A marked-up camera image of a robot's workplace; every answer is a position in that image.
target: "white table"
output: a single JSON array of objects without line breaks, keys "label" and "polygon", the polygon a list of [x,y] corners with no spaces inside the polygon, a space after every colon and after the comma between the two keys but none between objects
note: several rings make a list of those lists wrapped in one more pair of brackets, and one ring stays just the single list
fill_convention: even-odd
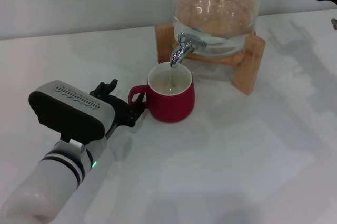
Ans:
[{"label": "white table", "polygon": [[[267,40],[245,96],[223,66],[185,60],[192,115],[149,114],[119,128],[54,224],[335,224],[337,10],[259,17]],[[0,205],[58,141],[28,95],[55,79],[89,92],[144,84],[156,65],[154,28],[0,41]]]}]

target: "water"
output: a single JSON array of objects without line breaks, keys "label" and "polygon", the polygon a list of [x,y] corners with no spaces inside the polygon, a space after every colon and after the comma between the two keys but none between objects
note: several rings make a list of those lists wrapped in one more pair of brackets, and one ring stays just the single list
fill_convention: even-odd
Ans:
[{"label": "water", "polygon": [[244,47],[254,32],[254,0],[177,0],[174,33],[189,33],[207,42],[196,54],[226,57]]},{"label": "water", "polygon": [[164,95],[184,92],[190,85],[190,78],[178,68],[157,73],[150,82],[151,87]]}]

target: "red mug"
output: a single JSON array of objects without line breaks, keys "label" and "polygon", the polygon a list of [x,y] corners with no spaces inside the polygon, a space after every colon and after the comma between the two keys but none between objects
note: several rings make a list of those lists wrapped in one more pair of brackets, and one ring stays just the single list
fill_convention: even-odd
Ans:
[{"label": "red mug", "polygon": [[147,77],[147,85],[130,90],[129,105],[134,95],[146,93],[146,107],[152,116],[163,122],[178,122],[190,115],[194,108],[195,92],[191,72],[182,64],[177,68],[164,62],[154,67]]}]

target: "mug handle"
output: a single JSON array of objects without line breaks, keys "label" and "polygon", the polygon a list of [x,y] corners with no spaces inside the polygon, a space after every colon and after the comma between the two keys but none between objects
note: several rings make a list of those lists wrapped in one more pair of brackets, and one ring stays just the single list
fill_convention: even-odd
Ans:
[{"label": "mug handle", "polygon": [[132,98],[137,94],[146,93],[146,90],[147,90],[146,85],[133,87],[128,94],[128,104],[131,105],[131,106],[134,106],[134,102],[132,102]]}]

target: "water inside mug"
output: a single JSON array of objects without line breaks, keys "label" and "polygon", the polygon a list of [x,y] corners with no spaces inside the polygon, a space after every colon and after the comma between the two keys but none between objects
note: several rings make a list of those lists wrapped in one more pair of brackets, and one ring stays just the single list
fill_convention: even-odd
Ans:
[{"label": "water inside mug", "polygon": [[184,92],[190,86],[190,83],[190,78],[187,77],[186,73],[180,71],[178,67],[155,73],[150,85],[152,89],[160,94],[177,95]]}]

